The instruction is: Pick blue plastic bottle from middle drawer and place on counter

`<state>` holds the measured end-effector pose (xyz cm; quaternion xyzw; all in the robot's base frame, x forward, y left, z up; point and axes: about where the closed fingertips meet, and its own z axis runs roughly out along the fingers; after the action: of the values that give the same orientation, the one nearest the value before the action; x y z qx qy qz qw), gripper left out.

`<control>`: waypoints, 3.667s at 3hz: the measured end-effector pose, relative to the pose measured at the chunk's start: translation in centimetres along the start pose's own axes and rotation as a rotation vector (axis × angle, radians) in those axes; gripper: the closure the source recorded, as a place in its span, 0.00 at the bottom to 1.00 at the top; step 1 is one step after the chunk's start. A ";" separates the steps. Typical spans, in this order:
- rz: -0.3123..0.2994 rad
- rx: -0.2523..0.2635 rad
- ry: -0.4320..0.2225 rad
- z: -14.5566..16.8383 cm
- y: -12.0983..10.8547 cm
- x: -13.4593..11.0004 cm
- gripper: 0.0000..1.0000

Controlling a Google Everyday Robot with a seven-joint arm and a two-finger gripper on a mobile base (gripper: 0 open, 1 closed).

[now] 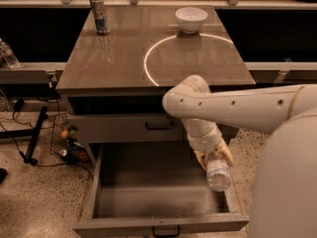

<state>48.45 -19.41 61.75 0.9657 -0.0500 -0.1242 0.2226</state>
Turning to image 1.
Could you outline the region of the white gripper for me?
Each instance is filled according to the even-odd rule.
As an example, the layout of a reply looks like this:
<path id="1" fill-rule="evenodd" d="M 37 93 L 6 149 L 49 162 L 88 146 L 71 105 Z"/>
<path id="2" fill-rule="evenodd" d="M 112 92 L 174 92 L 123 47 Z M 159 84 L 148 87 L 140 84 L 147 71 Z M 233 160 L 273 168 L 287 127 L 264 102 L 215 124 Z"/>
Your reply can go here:
<path id="1" fill-rule="evenodd" d="M 229 167 L 233 165 L 231 151 L 227 143 L 222 140 L 222 133 L 215 123 L 192 127 L 187 132 L 187 139 L 191 149 L 195 151 L 197 162 L 204 171 L 207 171 L 205 154 L 214 153 L 218 158 L 225 160 Z"/>

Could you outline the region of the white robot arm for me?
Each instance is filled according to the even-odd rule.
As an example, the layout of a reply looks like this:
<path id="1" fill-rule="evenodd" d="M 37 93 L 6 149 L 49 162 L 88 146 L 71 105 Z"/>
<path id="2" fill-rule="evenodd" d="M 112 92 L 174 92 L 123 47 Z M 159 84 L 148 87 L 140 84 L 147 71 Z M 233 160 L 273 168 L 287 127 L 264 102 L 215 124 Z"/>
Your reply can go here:
<path id="1" fill-rule="evenodd" d="M 317 238 L 317 85 L 211 93 L 191 75 L 162 106 L 180 119 L 268 134 L 253 185 L 249 238 Z"/>

